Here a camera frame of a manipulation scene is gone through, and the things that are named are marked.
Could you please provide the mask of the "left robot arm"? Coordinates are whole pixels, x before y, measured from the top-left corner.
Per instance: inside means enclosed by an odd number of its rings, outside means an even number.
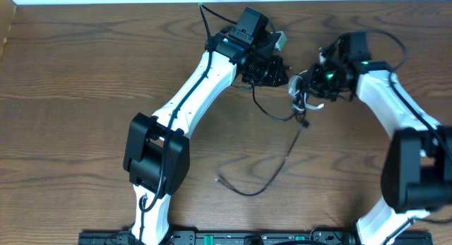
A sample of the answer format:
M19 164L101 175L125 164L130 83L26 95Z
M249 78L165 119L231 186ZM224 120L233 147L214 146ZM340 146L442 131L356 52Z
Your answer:
M190 166L190 138L198 122L237 76L255 87L279 87L289 78L277 51L286 36L262 13L246 7L238 21L207 34L198 66L174 97L129 125L123 168L136 194L130 244L160 244L169 231L170 198Z

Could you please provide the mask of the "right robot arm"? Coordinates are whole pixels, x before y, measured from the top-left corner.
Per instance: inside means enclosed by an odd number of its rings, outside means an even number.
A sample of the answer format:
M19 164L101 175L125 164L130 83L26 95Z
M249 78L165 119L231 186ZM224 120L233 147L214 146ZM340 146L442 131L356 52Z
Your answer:
M340 35L319 50L298 85L308 97L335 101L344 92L365 103L390 138L381 198L344 233L342 244L394 244L417 221L451 204L451 127L428 115L405 91L397 66L375 60L367 31Z

